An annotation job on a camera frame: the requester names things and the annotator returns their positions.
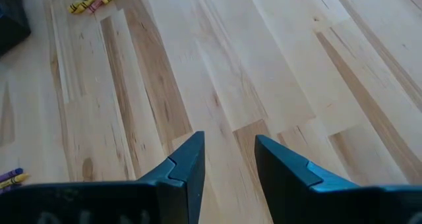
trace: black plastic object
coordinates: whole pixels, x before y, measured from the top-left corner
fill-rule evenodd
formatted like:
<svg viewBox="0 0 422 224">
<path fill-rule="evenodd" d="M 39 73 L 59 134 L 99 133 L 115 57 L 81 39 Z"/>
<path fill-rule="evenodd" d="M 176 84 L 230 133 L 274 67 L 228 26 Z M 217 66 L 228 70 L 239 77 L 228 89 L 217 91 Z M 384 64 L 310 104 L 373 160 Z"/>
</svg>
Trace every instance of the black plastic object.
<svg viewBox="0 0 422 224">
<path fill-rule="evenodd" d="M 0 0 L 0 56 L 30 33 L 22 0 Z"/>
<path fill-rule="evenodd" d="M 255 157 L 275 224 L 422 223 L 420 186 L 361 188 L 263 135 Z"/>
<path fill-rule="evenodd" d="M 40 184 L 0 195 L 2 223 L 198 223 L 204 133 L 138 181 Z"/>
</svg>

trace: light wood flooring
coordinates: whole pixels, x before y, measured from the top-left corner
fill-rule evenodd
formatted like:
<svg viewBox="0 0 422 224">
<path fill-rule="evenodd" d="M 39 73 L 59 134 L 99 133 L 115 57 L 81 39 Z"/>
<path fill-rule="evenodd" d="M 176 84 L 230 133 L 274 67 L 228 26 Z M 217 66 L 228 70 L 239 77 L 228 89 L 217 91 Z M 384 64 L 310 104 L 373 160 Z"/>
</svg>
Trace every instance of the light wood flooring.
<svg viewBox="0 0 422 224">
<path fill-rule="evenodd" d="M 256 134 L 361 185 L 422 184 L 422 0 L 73 1 L 24 0 L 0 172 L 134 180 L 204 130 L 201 223 L 272 222 Z"/>
</svg>

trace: purple crayon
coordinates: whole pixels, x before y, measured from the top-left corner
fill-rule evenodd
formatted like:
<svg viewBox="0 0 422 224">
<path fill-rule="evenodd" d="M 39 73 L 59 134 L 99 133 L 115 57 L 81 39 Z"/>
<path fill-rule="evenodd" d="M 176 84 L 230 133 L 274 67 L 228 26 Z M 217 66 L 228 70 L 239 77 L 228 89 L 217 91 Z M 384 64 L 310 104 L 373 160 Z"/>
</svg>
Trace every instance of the purple crayon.
<svg viewBox="0 0 422 224">
<path fill-rule="evenodd" d="M 14 185 L 10 185 L 10 186 L 8 186 L 6 188 L 2 188 L 2 189 L 0 189 L 0 194 L 4 194 L 4 193 L 6 193 L 6 192 L 8 192 L 8 191 L 10 191 L 12 189 L 15 189 L 15 188 L 19 187 L 19 186 L 21 186 L 21 184 L 14 184 Z"/>
<path fill-rule="evenodd" d="M 24 172 L 24 169 L 22 169 L 22 168 L 18 168 L 18 169 L 14 169 L 13 171 L 9 171 L 8 173 L 0 175 L 0 182 L 6 181 L 6 180 L 8 180 L 12 177 L 20 175 L 23 172 Z"/>
</svg>

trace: wooden floor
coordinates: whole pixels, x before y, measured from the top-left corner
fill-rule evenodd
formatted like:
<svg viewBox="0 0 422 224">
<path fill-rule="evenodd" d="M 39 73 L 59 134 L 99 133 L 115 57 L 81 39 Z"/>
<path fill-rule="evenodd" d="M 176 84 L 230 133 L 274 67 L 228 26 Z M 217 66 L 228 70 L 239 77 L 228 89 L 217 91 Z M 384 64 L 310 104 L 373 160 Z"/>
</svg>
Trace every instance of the wooden floor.
<svg viewBox="0 0 422 224">
<path fill-rule="evenodd" d="M 73 1 L 24 0 L 1 172 L 133 180 L 205 130 L 201 223 L 271 222 L 255 134 L 358 184 L 422 184 L 422 0 Z"/>
</svg>

